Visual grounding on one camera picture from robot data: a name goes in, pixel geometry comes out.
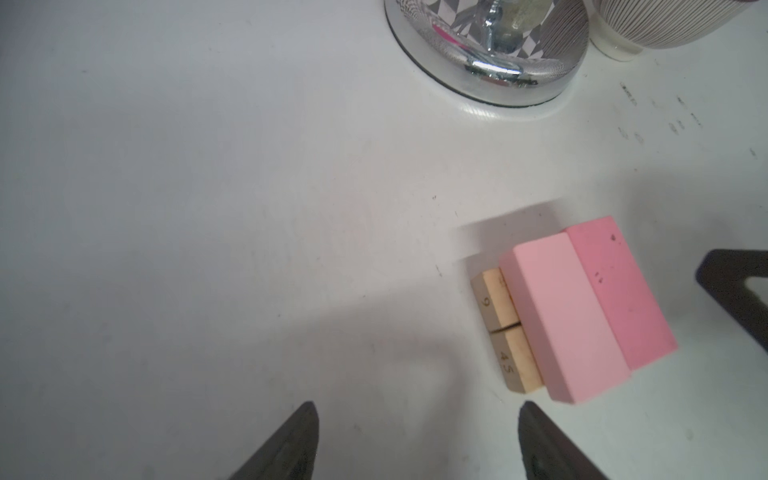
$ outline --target light pink block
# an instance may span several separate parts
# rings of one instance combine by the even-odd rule
[[[566,233],[517,245],[499,266],[550,397],[583,402],[629,379]]]
[[[659,304],[613,217],[565,229],[627,364],[639,369],[677,349]]]

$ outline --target striped ceramic cup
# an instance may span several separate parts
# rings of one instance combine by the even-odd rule
[[[593,0],[592,43],[629,61],[643,48],[671,48],[716,30],[755,0]]]

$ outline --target silver lamp base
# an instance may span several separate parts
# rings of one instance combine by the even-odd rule
[[[467,97],[527,107],[557,97],[575,76],[589,42],[581,0],[552,0],[544,21],[507,35],[496,20],[504,0],[384,0],[392,33],[427,74]]]

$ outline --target white countertop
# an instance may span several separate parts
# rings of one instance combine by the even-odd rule
[[[615,480],[768,477],[768,356],[694,282],[768,247],[768,3],[523,110],[380,0],[39,3],[0,7],[4,478],[226,478],[309,399],[315,479],[524,478],[469,279],[608,214],[680,349],[529,398]]]

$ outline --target beige block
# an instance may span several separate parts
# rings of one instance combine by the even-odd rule
[[[489,332],[520,323],[501,269],[494,268],[477,275],[472,279],[472,290]]]
[[[491,343],[504,380],[512,392],[529,393],[544,385],[522,325],[492,333]]]

